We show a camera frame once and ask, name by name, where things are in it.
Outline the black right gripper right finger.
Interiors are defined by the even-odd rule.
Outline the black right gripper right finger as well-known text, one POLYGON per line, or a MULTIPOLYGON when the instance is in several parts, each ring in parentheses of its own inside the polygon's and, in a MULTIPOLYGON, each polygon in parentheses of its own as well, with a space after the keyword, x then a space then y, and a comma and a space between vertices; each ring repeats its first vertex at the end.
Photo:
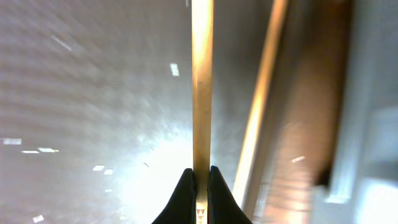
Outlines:
POLYGON ((252 224, 234 200, 217 166, 210 168, 208 219, 212 224, 252 224))

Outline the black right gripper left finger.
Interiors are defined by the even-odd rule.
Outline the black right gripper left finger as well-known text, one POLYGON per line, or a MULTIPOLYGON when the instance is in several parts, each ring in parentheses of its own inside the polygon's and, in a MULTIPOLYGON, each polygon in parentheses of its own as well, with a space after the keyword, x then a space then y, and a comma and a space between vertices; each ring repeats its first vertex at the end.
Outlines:
POLYGON ((193 170, 185 169, 167 205, 152 224, 195 224, 196 189, 193 170))

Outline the wooden chopstick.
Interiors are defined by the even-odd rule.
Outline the wooden chopstick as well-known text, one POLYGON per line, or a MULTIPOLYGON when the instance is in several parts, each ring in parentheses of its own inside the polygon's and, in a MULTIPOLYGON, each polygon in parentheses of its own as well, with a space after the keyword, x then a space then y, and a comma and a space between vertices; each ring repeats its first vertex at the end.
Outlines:
POLYGON ((195 221, 208 223, 211 156, 213 0, 192 0, 193 172, 197 182, 195 221))
POLYGON ((246 196, 248 194, 249 179, 251 178, 252 168, 254 167, 257 142, 259 140, 264 110, 269 96, 272 73, 288 5, 289 0, 274 0, 272 2, 251 109, 233 185, 233 197, 240 208, 244 208, 246 196))

